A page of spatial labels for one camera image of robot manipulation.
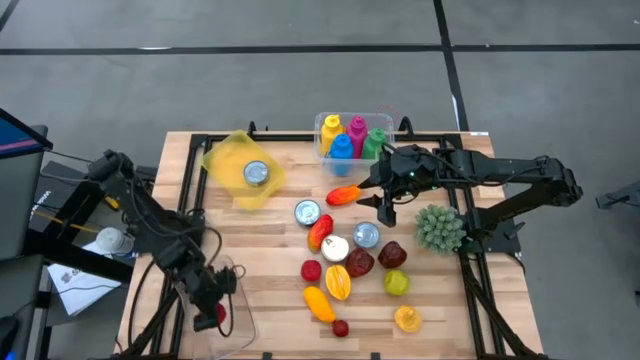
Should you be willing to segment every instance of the clear plastic bin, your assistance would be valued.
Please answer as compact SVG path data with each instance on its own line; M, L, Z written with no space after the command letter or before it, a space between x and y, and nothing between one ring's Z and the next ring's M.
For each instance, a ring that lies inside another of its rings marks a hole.
M221 270L225 266L233 268L234 263L228 256L220 255L211 264L214 269ZM233 303L233 330L231 330L231 304L229 297L225 295L220 304L227 311L227 318L223 321L221 328L225 333L231 332L229 337L220 335L218 328L207 329L199 332L193 331L193 317L199 313L198 308L191 304L188 295L182 288L178 287L182 308L184 310L183 331L188 335L183 337L184 347L191 347L191 359L194 360L217 360L227 358L247 346L257 337L257 329L253 322L251 309L247 297L242 287L242 280L239 279L236 285L236 292L231 295Z
M332 159L322 155L320 151L320 146L322 141L322 135L320 131L322 129L322 125L324 124L324 119L328 115L333 115L333 114L340 115L340 123L342 124L342 126L345 127L345 129L347 128L347 126L351 122L351 119L354 116L356 115L362 116L364 120L367 122L367 129L369 131L371 131L371 129L373 128L380 128L384 130L386 135L385 136L386 142L388 144L393 144L393 142L395 141L395 137L394 137L395 126L393 124L393 119L391 119L391 117L387 114L349 113L349 112L320 113L316 116L313 153L316 159L318 159L318 161L323 164L323 168L326 169L327 171L331 171L331 167L335 165L338 165L338 166L346 165L346 166L349 166L349 168L351 169L350 171L350 174L351 174L353 170L363 170L363 169L368 170L371 167L371 165L375 164L377 161L377 159Z

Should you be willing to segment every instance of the toy fruit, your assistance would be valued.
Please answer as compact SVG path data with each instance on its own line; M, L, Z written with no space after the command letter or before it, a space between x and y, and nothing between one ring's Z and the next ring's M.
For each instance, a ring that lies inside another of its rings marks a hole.
M309 249L313 252L320 251L320 245L322 240L329 236L333 231L333 219L331 216L325 214L320 216L318 221L309 230L309 236L307 236L307 243Z
M336 320L331 324L333 335L337 337L345 337L349 335L349 324L344 320Z
M396 325L404 332L414 333L420 331L422 315L411 306L400 306L398 310L396 310L394 319L396 320Z
M327 204L331 206L345 205L358 200L359 197L358 185L345 186L331 190L327 195Z
M391 295L404 295L409 291L409 277L403 271L391 270L384 276L384 289Z
M376 261L373 259L373 256L369 255L365 249L355 248L355 250L347 256L347 263L345 267L349 276L356 278L366 275L371 271L375 262Z
M315 286L308 286L304 289L304 301L307 302L309 310L318 320L332 323L336 321L336 314L333 312L327 296Z
M324 274L329 293L338 300L345 300L351 293L351 278L342 265L332 265Z
M307 281L318 281L322 276L322 265L315 260L307 260L302 264L300 276Z
M407 252L395 241L387 243L378 255L378 261L386 269L393 269L407 260Z

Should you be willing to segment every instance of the wooden tabletop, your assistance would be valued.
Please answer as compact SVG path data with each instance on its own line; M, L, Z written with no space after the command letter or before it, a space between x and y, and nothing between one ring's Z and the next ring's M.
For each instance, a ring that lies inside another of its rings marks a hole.
M153 191L154 198L167 209L175 209L178 204L191 134L167 134ZM493 156L491 140L486 134L461 133L461 136L466 149ZM382 245L388 241L400 243L409 253L400 269L410 276L410 291L402 297L387 295L383 287L385 269L376 264L369 274L353 280L352 292L346 301L329 296L337 317L346 320L350 327L349 336L338 339L329 324L314 319L303 300L302 290L308 284L300 277L302 262L316 259L325 269L328 263L322 255L308 250L308 230L296 223L293 209L302 199L315 200L321 204L324 213L334 218L334 233L349 239L353 248L353 227L361 221L375 221L375 209L356 204L329 208L324 198L337 186L359 183L367 173L356 171L349 178L323 173L313 156L311 142L259 144L284 167L287 176L285 187L262 209L248 213L237 208L230 195L211 177L205 192L207 222L216 227L224 239L221 254L229 256L235 264L244 265L247 270L241 281L257 328L255 340L232 358L260 358L263 352L272 352L275 359L370 358L372 352L381 353L382 358L475 358L458 257L427 252L416 245L412 235L414 216L420 208L432 203L448 206L444 190L425 192L410 204L396 206L398 225L395 228L379 224L381 245L371 254L377 257ZM418 145L428 149L437 147L435 143ZM196 164L201 156L198 154ZM199 171L196 166L188 209L193 204ZM368 190L363 196L373 193L375 190ZM504 198L501 188L478 187L473 189L473 195L478 207L491 206ZM458 196L464 199L461 192ZM216 242L215 236L207 234L203 252L211 255ZM125 347L133 294L149 261L149 256L138 259L133 272L118 333L118 339ZM542 352L522 269L506 255L491 254L487 261L498 309L527 346ZM162 273L154 268L142 287L133 320L134 338L157 308L162 280ZM326 289L324 276L321 288ZM405 304L415 306L423 316L419 333L405 334L393 321L397 307ZM487 351L493 352L488 320L484 311L480 312ZM166 327L172 329L172 323L173 313L167 317ZM246 336L246 332L246 329L244 333L239 330L238 336ZM161 348L164 352L168 351L170 336L170 331L166 330ZM180 358L192 358L194 344L201 343L185 325Z

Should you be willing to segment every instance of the computer monitor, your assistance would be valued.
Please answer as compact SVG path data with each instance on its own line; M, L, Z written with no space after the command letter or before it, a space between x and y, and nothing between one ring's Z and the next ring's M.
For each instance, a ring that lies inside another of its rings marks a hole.
M0 109L0 159L53 149L53 144L32 128Z

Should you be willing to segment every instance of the gray carpet floor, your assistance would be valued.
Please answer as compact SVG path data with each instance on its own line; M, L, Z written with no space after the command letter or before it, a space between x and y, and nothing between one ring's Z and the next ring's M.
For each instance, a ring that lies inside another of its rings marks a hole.
M0 0L0 12L9 2ZM443 2L453 44L640 43L636 0ZM439 44L433 3L20 0L0 32L0 49L334 43ZM546 353L637 359L640 212L599 210L594 198L640 179L640 51L455 53L455 61L470 129L488 131L501 157L558 157L585 192L569 209L520 218ZM251 120L311 130L319 112L381 105L416 129L458 126L440 52L0 55L0 83L0 106L48 125L56 150L96 158L112 148L151 166L170 130L244 129ZM50 357L110 354L123 293L56 326Z

